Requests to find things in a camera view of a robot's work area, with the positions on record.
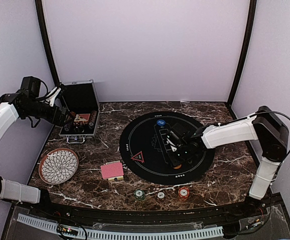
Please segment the blue small blind button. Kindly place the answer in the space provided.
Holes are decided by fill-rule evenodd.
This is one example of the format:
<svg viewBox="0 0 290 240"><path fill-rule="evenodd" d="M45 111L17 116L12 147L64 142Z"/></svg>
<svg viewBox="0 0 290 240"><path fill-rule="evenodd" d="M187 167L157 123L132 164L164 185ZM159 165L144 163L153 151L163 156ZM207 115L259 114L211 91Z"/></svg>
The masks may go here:
<svg viewBox="0 0 290 240"><path fill-rule="evenodd" d="M164 126L166 124L166 122L163 119L159 119L159 120L156 121L156 124L158 126Z"/></svg>

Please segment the red 5 chip stack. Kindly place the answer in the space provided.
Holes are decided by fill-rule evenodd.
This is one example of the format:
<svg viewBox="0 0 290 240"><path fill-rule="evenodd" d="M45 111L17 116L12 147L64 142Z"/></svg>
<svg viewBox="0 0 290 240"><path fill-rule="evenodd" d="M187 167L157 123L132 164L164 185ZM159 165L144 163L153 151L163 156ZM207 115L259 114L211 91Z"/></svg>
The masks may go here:
<svg viewBox="0 0 290 240"><path fill-rule="evenodd" d="M185 201L189 198L190 196L190 189L188 187L180 187L178 189L178 196L182 201Z"/></svg>

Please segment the red triangle all-in marker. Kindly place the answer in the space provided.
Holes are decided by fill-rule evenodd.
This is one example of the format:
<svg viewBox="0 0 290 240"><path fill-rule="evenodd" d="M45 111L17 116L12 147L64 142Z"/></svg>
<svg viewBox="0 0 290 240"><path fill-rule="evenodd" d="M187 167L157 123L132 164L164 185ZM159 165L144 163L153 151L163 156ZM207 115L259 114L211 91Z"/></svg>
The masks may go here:
<svg viewBox="0 0 290 240"><path fill-rule="evenodd" d="M137 162L141 162L141 163L144 163L145 162L142 151L140 151L137 154L135 154L134 156L132 156L131 159L133 161L137 161Z"/></svg>

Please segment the black orange 100 chip stack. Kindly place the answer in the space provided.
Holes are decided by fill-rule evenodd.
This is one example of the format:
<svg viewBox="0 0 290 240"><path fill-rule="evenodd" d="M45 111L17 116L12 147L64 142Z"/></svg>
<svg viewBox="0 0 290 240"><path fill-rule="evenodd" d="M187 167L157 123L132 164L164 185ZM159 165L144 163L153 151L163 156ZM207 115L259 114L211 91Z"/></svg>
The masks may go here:
<svg viewBox="0 0 290 240"><path fill-rule="evenodd" d="M156 198L158 200L164 200L166 197L166 194L163 192L163 191L159 191L157 194L156 194Z"/></svg>

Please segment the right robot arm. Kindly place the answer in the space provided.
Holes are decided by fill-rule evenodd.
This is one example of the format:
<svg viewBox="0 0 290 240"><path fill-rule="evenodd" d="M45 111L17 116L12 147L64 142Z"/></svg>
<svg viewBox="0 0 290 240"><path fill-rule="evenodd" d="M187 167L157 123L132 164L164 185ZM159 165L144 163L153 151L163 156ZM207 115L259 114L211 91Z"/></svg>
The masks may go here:
<svg viewBox="0 0 290 240"><path fill-rule="evenodd" d="M183 131L175 124L167 133L171 145L171 159L188 162L199 152L219 146L245 141L258 141L262 158L249 190L249 198L240 205L240 213L251 217L260 208L261 200L274 176L288 155L289 129L278 117L279 112L267 106L258 111L227 123L202 126L195 132Z"/></svg>

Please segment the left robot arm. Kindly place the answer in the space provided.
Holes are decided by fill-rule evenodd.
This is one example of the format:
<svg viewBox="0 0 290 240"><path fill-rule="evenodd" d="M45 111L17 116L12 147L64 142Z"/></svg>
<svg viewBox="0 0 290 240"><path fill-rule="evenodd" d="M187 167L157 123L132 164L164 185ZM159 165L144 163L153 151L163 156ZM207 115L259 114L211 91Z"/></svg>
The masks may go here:
<svg viewBox="0 0 290 240"><path fill-rule="evenodd" d="M62 127L71 117L69 111L50 103L38 101L24 93L4 94L0 97L0 140L17 119L34 117ZM52 218L55 206L41 199L41 190L0 176L0 199L36 204L36 210L45 218Z"/></svg>

